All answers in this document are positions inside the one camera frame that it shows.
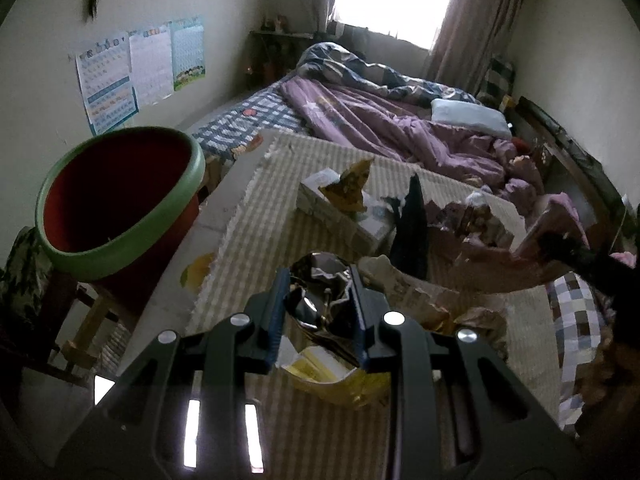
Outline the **shiny dark wrapper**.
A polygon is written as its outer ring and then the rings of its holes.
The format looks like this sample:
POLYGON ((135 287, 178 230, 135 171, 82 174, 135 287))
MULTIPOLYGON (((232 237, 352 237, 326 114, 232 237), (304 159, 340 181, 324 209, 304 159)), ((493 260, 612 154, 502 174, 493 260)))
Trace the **shiny dark wrapper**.
POLYGON ((313 344, 357 366, 356 312, 348 263, 332 252, 311 252, 293 263, 290 273, 286 313, 313 344))

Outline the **yellow snack wrapper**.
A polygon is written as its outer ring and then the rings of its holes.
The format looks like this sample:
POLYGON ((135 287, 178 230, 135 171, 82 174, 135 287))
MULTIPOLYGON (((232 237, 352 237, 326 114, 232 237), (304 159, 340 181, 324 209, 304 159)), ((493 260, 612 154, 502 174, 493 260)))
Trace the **yellow snack wrapper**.
POLYGON ((385 406, 390 398, 389 374, 367 374, 323 347, 297 351, 287 336, 281 338, 276 365, 295 388, 342 408, 385 406))

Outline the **orange snack bag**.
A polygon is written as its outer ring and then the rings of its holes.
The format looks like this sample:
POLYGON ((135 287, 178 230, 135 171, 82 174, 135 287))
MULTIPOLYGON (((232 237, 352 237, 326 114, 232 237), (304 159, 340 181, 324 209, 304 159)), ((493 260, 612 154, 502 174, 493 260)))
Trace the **orange snack bag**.
POLYGON ((337 181, 320 186, 319 191, 341 212, 365 212, 363 188, 369 179, 372 162, 373 159, 355 162, 341 173, 337 181))

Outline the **beige checkered mat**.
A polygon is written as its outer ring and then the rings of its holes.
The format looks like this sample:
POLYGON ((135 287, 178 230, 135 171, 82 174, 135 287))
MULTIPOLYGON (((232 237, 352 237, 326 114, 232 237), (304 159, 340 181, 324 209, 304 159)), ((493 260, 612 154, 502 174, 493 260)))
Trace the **beige checkered mat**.
MULTIPOLYGON (((188 333, 210 330, 270 287, 288 269, 294 287, 321 296, 361 262, 372 278, 390 275, 390 265, 366 257, 306 214, 302 182, 329 170, 337 174, 366 158, 356 148, 281 132, 269 143, 228 224, 212 270, 204 280, 188 333)), ((508 365, 551 417, 559 414, 560 368, 547 292, 537 286, 508 294, 481 295, 463 288, 442 258, 428 260, 427 299, 407 283, 393 284, 390 303, 417 320, 437 308, 452 316, 485 307, 506 320, 508 365)), ((247 378, 265 426, 266 473, 271 479, 376 479, 383 471, 390 378, 352 370, 329 384, 306 382, 292 367, 309 340, 294 320, 283 329, 280 362, 266 376, 247 378)))

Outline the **black pointed bag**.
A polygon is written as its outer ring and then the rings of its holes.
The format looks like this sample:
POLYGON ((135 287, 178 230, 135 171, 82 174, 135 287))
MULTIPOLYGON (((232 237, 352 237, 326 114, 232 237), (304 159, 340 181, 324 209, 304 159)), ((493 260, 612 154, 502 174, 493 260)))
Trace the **black pointed bag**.
POLYGON ((394 213, 395 236, 390 246, 390 263, 400 272, 425 281, 428 274, 428 229, 425 202, 419 176, 414 174, 404 200, 387 197, 394 213))

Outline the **red bin with green rim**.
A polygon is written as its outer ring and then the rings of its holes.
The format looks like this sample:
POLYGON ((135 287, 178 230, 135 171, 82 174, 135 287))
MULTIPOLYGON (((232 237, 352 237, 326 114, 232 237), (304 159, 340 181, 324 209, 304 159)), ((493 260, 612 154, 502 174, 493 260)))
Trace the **red bin with green rim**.
POLYGON ((194 200, 205 157, 193 136, 164 127, 101 134, 44 178, 37 234, 54 266, 82 282, 106 278, 151 249, 194 200))

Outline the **purple duvet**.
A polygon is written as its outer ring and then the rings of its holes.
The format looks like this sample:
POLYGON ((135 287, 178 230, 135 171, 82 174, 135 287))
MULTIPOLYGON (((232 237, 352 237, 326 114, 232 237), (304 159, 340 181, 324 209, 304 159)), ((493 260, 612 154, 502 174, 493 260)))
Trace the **purple duvet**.
POLYGON ((433 122, 423 108, 301 76, 280 92, 318 139, 486 185, 524 210, 544 194, 535 163, 510 139, 433 122))

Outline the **blue plaid bed sheet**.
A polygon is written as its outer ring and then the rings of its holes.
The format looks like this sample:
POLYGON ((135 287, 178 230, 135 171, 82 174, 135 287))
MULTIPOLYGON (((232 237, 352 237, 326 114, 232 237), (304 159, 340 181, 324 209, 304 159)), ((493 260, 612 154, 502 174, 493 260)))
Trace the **blue plaid bed sheet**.
POLYGON ((254 137, 265 129, 291 130, 310 136, 306 120, 300 116, 280 91, 282 82, 239 100, 219 113, 206 116, 191 129, 207 156, 235 160, 248 148, 254 137))

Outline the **white pillow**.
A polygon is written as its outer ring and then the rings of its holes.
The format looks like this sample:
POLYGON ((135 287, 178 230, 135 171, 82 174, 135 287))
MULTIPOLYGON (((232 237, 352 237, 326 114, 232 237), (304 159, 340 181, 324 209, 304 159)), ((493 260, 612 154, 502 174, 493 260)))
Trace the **white pillow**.
POLYGON ((463 101, 434 99, 431 110, 433 122, 469 129, 498 139, 512 138, 506 118, 493 108, 463 101))

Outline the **pink plastic package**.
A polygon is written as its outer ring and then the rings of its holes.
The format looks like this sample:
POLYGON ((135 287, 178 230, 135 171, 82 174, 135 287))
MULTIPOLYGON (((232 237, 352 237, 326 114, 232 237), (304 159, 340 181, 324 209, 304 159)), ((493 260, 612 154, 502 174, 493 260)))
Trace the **pink plastic package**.
POLYGON ((514 255, 526 260, 549 262, 577 249, 589 249, 577 209, 566 193, 545 195, 538 212, 514 255))

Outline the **blue grey patterned quilt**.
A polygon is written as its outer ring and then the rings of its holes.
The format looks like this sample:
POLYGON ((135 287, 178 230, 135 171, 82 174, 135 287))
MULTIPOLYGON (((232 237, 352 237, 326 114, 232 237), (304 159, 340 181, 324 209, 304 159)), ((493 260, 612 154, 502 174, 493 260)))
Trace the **blue grey patterned quilt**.
POLYGON ((406 76, 384 64, 367 63, 335 42, 318 42, 307 48, 298 61, 296 72, 302 77, 420 107, 430 107, 434 99, 478 104, 468 92, 406 76))

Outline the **dark wooden shelf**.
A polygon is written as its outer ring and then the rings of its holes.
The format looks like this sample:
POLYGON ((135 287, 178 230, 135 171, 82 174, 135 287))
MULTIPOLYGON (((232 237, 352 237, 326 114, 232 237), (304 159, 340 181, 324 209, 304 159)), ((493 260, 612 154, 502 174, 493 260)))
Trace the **dark wooden shelf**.
POLYGON ((247 88, 270 86, 286 76, 298 63, 303 52, 314 43, 308 32, 250 32, 250 62, 245 79, 247 88))

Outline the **brown curtain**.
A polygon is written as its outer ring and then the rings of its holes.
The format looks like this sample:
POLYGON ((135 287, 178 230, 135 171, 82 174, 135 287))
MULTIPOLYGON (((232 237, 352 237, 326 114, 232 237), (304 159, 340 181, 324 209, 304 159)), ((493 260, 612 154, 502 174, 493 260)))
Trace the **brown curtain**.
POLYGON ((476 93, 506 50, 525 0, 449 0, 424 78, 476 93))

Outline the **right green wall poster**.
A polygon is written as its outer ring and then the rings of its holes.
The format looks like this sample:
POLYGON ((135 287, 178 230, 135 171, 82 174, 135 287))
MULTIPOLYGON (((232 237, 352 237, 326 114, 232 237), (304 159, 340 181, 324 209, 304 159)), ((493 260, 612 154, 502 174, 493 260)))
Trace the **right green wall poster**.
POLYGON ((204 24, 200 16, 183 18, 170 23, 171 63, 174 90, 204 78, 204 24))

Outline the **middle white wall poster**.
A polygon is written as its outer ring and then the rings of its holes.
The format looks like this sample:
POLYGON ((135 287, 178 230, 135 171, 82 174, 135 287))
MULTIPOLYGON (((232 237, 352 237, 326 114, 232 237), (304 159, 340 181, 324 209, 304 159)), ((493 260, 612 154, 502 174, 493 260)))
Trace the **middle white wall poster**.
POLYGON ((168 98, 174 92, 169 25, 130 32, 129 49, 138 105, 147 107, 168 98))

